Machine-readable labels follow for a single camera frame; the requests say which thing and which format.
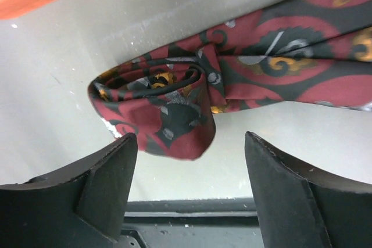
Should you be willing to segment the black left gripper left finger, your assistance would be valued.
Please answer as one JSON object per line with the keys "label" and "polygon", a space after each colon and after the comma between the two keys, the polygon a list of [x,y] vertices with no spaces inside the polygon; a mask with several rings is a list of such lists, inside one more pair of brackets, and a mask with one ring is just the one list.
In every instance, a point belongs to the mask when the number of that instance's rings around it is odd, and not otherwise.
{"label": "black left gripper left finger", "polygon": [[129,133],[22,184],[1,186],[2,247],[114,247],[137,161]]}

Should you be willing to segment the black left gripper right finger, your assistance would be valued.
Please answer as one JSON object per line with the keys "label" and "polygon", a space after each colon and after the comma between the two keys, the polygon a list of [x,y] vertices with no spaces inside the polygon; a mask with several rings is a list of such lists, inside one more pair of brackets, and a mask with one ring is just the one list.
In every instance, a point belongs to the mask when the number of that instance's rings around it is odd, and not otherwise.
{"label": "black left gripper right finger", "polygon": [[332,174],[245,134],[265,247],[371,247],[371,185]]}

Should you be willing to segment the red patterned necktie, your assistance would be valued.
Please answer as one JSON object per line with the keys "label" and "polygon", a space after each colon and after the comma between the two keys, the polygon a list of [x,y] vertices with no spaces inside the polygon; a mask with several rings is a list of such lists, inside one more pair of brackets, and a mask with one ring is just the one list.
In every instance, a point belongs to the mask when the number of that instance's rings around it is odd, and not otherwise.
{"label": "red patterned necktie", "polygon": [[199,158],[213,115],[282,101],[371,110],[371,0],[286,0],[120,64],[88,97],[115,138]]}

